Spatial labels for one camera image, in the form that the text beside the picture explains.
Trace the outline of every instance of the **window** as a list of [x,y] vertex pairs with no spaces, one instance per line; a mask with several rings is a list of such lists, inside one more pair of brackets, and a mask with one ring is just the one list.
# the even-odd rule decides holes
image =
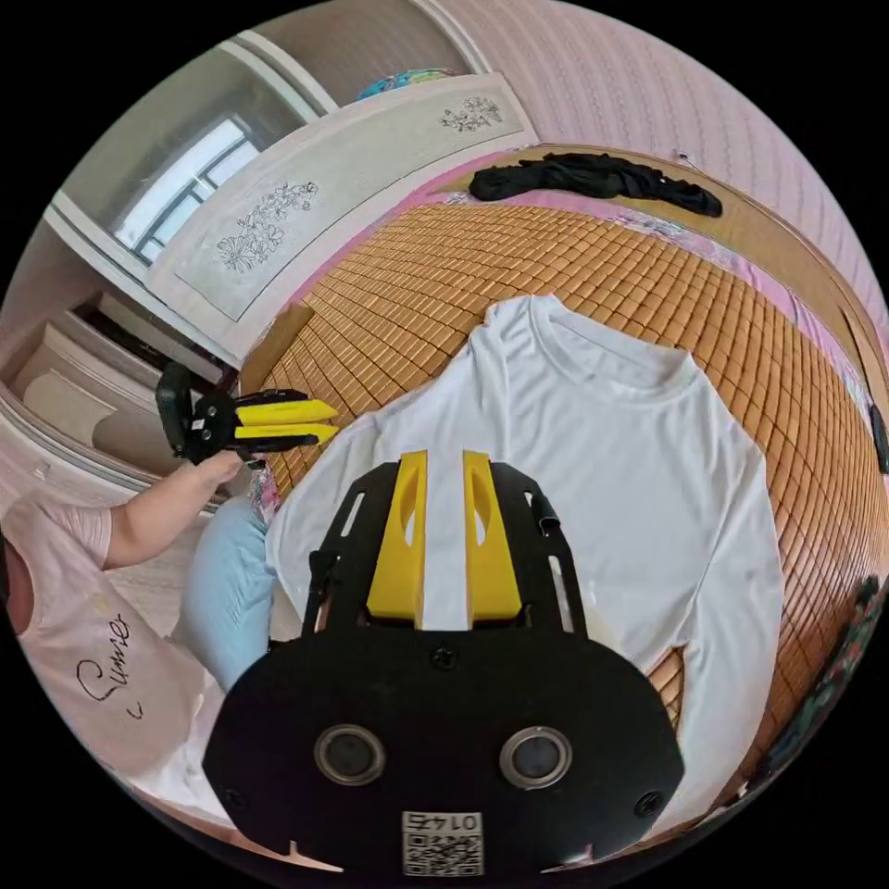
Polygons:
[[258,154],[236,119],[223,120],[145,192],[115,236],[150,265],[217,188]]

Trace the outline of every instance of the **screw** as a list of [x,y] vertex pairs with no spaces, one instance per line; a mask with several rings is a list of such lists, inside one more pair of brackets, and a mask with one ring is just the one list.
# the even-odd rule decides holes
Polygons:
[[244,799],[244,795],[233,787],[228,787],[226,790],[222,791],[222,796],[232,808],[247,808],[247,801]]
[[437,645],[432,650],[430,661],[437,670],[452,670],[457,665],[457,652],[447,645]]
[[636,818],[651,818],[652,815],[660,808],[661,795],[657,790],[650,794],[645,794],[633,810]]

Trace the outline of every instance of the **yellow plastic part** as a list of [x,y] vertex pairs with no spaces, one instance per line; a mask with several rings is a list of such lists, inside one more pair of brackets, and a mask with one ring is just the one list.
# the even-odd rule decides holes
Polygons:
[[314,435],[320,445],[329,441],[338,433],[335,426],[327,423],[295,423],[293,425],[274,424],[270,426],[238,426],[234,430],[234,437],[245,441],[254,438],[290,438],[291,435]]
[[336,416],[336,410],[317,398],[307,401],[280,401],[276,405],[248,405],[235,411],[244,426],[315,423]]
[[[521,597],[497,502],[491,463],[486,454],[463,452],[463,501],[470,627],[478,621],[513,620],[521,611]],[[484,528],[481,543],[476,531],[476,515]]]
[[[395,479],[389,518],[368,594],[368,611],[380,620],[423,620],[426,563],[426,452],[403,454]],[[407,526],[414,517],[407,542]]]

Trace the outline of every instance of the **person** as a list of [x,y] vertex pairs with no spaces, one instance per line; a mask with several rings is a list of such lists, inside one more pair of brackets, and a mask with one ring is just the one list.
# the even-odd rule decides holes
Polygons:
[[269,647],[275,576],[265,563],[265,523],[245,497],[217,510],[168,638],[106,572],[162,554],[242,465],[222,451],[199,466],[183,464],[120,506],[27,495],[2,519],[7,614],[59,714],[137,795],[234,840],[201,759],[224,693]]

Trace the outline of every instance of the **qr code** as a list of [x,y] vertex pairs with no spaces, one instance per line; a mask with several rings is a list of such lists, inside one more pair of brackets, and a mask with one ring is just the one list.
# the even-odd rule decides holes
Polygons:
[[411,877],[478,877],[484,873],[478,812],[405,812],[404,872]]

